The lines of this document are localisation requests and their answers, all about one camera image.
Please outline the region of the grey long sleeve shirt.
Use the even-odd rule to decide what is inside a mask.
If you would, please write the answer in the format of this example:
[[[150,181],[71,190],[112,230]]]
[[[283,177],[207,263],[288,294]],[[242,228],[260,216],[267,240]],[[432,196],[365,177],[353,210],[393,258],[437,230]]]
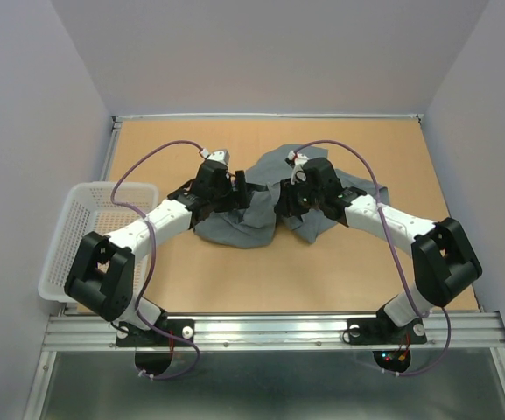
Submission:
[[[245,171],[249,183],[261,186],[252,191],[249,207],[211,213],[206,220],[198,223],[193,232],[205,241],[239,249],[255,249],[271,244],[277,225],[283,224],[303,241],[315,243],[318,236],[336,225],[320,210],[312,209],[299,219],[279,216],[274,211],[280,196],[279,183],[291,176],[291,167],[284,159],[296,148],[296,143],[288,143],[264,153]]]

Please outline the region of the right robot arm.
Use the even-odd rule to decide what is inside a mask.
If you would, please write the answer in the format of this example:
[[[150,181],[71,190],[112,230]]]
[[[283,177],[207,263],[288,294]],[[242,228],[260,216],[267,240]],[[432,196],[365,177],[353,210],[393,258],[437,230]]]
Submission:
[[[381,307],[373,318],[349,327],[350,343],[377,344],[402,336],[408,324],[429,310],[449,305],[482,274],[482,267],[461,224],[418,218],[385,205],[357,187],[341,184],[325,157],[290,153],[291,176],[280,183],[275,211],[301,218],[317,209],[330,221],[385,240],[412,260],[414,284]]]

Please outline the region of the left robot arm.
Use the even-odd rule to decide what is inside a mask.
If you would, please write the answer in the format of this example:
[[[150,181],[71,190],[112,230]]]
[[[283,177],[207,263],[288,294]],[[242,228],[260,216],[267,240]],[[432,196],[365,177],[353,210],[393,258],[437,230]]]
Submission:
[[[205,159],[194,178],[157,207],[115,231],[85,234],[67,275],[64,292],[110,323],[136,328],[146,344],[175,340],[166,331],[165,311],[134,288],[135,267],[144,258],[154,265],[158,245],[194,228],[212,213],[245,209],[251,192],[244,171]]]

